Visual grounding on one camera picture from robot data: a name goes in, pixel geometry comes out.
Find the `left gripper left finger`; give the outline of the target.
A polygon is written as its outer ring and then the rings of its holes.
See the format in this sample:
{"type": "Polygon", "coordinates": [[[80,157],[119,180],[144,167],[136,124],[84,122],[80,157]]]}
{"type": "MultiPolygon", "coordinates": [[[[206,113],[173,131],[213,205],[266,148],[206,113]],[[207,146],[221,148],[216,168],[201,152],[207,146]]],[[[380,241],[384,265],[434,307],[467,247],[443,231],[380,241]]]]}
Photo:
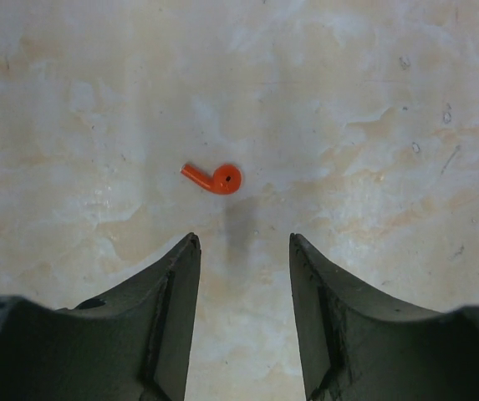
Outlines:
{"type": "Polygon", "coordinates": [[[182,400],[200,273],[188,234],[73,309],[0,296],[0,400],[182,400]]]}

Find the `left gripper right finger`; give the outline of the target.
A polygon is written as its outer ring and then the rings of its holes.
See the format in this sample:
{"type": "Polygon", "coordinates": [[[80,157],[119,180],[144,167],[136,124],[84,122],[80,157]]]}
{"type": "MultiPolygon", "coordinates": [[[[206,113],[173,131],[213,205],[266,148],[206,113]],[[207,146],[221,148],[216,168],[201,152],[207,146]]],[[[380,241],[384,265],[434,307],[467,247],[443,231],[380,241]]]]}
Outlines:
{"type": "Polygon", "coordinates": [[[382,292],[289,239],[308,400],[479,400],[479,306],[435,312],[382,292]]]}

